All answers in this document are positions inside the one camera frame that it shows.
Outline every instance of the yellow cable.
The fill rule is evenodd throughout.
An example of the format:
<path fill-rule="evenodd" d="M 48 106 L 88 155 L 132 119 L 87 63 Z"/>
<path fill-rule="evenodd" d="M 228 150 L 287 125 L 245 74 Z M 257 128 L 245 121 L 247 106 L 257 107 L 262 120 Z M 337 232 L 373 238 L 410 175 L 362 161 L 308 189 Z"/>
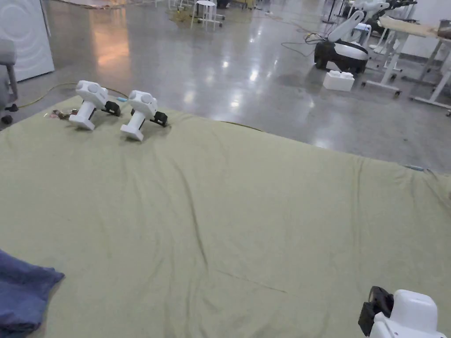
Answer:
<path fill-rule="evenodd" d="M 42 100 L 44 97 L 47 96 L 48 93 L 50 93 L 50 92 L 51 92 L 52 90 L 54 90 L 55 88 L 60 87 L 60 86 L 67 86 L 67 85 L 77 85 L 77 82 L 66 82 L 66 83 L 60 83 L 60 84 L 57 84 L 56 86 L 53 86 L 52 88 L 50 88 L 49 90 L 47 90 L 47 92 L 46 92 L 44 95 L 42 95 L 40 98 L 36 99 L 35 101 L 29 102 L 29 103 L 27 103 L 27 104 L 20 105 L 20 106 L 18 106 L 18 108 L 23 108 L 23 107 L 27 107 L 27 106 L 29 106 L 29 105 L 32 105 L 32 104 L 34 104 L 34 103 L 36 103 L 36 102 Z M 108 89 L 109 91 L 115 91 L 116 93 L 119 93 L 119 94 L 121 94 L 121 95 L 123 95 L 123 96 L 125 96 L 125 97 L 128 97 L 128 95 L 125 95 L 124 93 L 121 93 L 120 91 L 117 91 L 117 90 L 115 90 L 115 89 L 111 89 L 111 88 L 107 88 L 107 89 Z"/>

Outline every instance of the chair wheel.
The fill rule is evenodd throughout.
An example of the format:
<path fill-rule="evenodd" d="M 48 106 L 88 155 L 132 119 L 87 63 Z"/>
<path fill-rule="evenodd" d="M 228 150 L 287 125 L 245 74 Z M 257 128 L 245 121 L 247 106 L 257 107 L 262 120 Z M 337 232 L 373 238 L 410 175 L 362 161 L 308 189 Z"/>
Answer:
<path fill-rule="evenodd" d="M 5 115 L 1 118 L 1 121 L 4 124 L 11 124 L 13 122 L 13 118 L 11 117 L 11 115 Z"/>

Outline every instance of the white cabinet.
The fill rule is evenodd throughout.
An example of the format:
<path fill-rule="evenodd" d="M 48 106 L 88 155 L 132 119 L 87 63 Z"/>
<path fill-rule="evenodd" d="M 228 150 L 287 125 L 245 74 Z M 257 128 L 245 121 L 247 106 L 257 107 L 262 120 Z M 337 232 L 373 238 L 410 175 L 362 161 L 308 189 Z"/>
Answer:
<path fill-rule="evenodd" d="M 55 70 L 39 0 L 0 0 L 0 37 L 16 45 L 17 81 Z"/>

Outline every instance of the white plastic housing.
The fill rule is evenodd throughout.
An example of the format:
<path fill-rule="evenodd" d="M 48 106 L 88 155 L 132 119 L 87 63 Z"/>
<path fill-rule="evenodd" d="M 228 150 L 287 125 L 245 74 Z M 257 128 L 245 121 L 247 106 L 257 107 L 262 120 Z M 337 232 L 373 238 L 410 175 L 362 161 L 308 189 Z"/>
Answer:
<path fill-rule="evenodd" d="M 144 91 L 132 91 L 128 102 L 135 109 L 129 124 L 123 124 L 120 127 L 122 133 L 127 137 L 137 141 L 142 141 L 144 136 L 139 131 L 145 119 L 154 119 L 158 109 L 156 99 Z"/>
<path fill-rule="evenodd" d="M 390 318 L 374 317 L 370 338 L 446 338 L 437 332 L 437 305 L 431 297 L 407 290 L 394 294 Z"/>
<path fill-rule="evenodd" d="M 95 125 L 90 121 L 94 108 L 103 109 L 108 99 L 108 90 L 102 88 L 98 83 L 81 80 L 75 89 L 84 102 L 82 103 L 77 115 L 69 116 L 69 121 L 76 126 L 94 130 Z"/>
<path fill-rule="evenodd" d="M 351 73 L 331 70 L 326 74 L 322 85 L 330 90 L 351 91 L 353 84 L 354 76 Z"/>

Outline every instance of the wrinkle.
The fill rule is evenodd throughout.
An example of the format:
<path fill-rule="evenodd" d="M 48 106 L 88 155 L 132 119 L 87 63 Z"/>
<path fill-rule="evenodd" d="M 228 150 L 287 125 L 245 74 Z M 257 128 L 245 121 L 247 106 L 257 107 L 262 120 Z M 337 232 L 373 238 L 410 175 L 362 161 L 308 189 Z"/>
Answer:
<path fill-rule="evenodd" d="M 191 216 L 193 218 L 194 235 L 196 237 L 197 244 L 198 244 L 200 253 L 202 255 L 203 262 L 204 262 L 205 266 L 208 267 L 207 256 L 205 254 L 205 248 L 204 248 L 201 236 L 200 236 L 200 230 L 199 230 L 199 223 L 198 223 L 197 214 L 196 214 L 196 208 L 194 207 L 194 199 L 193 199 L 193 195 L 191 193 L 191 189 L 189 187 L 188 180 L 186 179 L 185 174 L 183 173 L 182 169 L 180 168 L 180 166 L 176 162 L 174 162 L 174 167 L 179 172 L 180 177 L 182 178 L 183 186 L 185 188 L 185 191 L 186 191 L 186 194 L 187 194 L 187 197 L 188 197 L 188 201 L 189 201 L 189 208 L 190 208 L 190 211 L 191 211 Z"/>

